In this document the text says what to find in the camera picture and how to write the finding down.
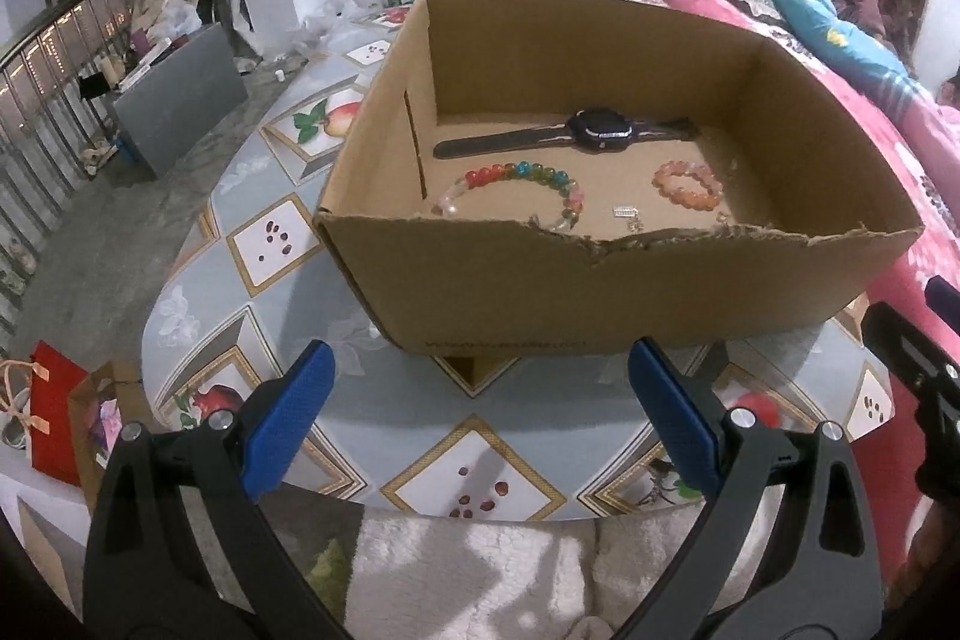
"plastic bag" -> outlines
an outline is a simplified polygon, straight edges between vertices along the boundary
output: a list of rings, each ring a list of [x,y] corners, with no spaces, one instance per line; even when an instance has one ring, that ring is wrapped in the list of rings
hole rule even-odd
[[[320,8],[304,18],[301,26],[291,31],[284,41],[277,42],[265,59],[277,60],[288,52],[299,52],[309,58],[331,47],[337,37],[350,30],[350,23],[368,14],[353,0],[325,0]]]
[[[147,31],[147,40],[153,44],[167,37],[173,42],[185,34],[199,31],[202,25],[197,7],[185,1],[165,1],[157,22]]]

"railing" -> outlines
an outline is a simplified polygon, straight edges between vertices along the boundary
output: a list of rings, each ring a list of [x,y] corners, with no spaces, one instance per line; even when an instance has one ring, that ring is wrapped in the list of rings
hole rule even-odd
[[[0,47],[0,356],[64,208],[88,182],[83,150],[112,138],[102,100],[80,97],[97,60],[128,48],[133,0],[60,0]]]

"jewelry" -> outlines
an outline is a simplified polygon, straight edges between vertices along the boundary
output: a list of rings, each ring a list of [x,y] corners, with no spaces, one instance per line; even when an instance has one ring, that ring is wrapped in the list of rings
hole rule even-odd
[[[640,210],[637,207],[614,207],[615,218],[627,218],[627,228],[631,234],[643,232],[643,221],[640,219]]]
[[[692,177],[704,188],[705,194],[670,184],[671,177]],[[654,174],[654,187],[661,192],[661,196],[670,199],[674,204],[683,205],[688,210],[709,212],[720,206],[720,197],[723,196],[723,186],[717,182],[713,172],[706,164],[691,164],[689,161],[668,161]]]
[[[463,158],[508,150],[555,148],[557,145],[575,145],[590,152],[616,152],[636,142],[691,140],[699,133],[700,129],[688,118],[665,122],[638,121],[611,109],[586,109],[561,124],[440,142],[433,148],[433,157]]]
[[[584,191],[566,172],[520,161],[518,164],[493,164],[489,168],[469,170],[443,192],[434,203],[433,211],[445,218],[453,218],[453,215],[457,214],[457,207],[453,203],[455,199],[474,188],[482,188],[500,180],[529,180],[549,186],[563,196],[563,213],[560,213],[560,218],[555,223],[544,226],[548,231],[569,231],[577,224],[580,213],[584,210]],[[534,220],[539,224],[536,215]]]

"floral blanket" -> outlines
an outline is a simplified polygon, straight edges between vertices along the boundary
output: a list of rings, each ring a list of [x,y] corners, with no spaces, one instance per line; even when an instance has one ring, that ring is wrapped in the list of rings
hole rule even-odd
[[[812,71],[867,132],[904,185],[926,226],[923,236],[872,283],[867,295],[872,302],[889,302],[954,360],[960,360],[960,336],[935,316],[923,299],[923,288],[933,275],[939,274],[950,285],[960,287],[957,228],[928,172],[911,150],[912,146],[930,165],[935,162],[939,170],[960,172],[960,112],[953,111],[948,115],[949,110],[937,108],[932,98],[928,106],[926,97],[920,97],[905,113],[901,124],[904,135],[901,135],[877,106],[853,90],[845,79],[824,66],[784,30],[752,20],[726,0],[663,1],[673,9],[721,20],[738,28],[749,28],[774,39]],[[904,137],[911,140],[911,145]],[[960,205],[960,183],[949,191],[947,203],[950,202]]]

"watch face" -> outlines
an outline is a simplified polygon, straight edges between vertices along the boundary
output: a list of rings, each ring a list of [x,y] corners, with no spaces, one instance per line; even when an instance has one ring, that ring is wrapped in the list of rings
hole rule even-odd
[[[611,109],[584,109],[566,124],[574,140],[584,148],[622,150],[630,145],[630,121]]]

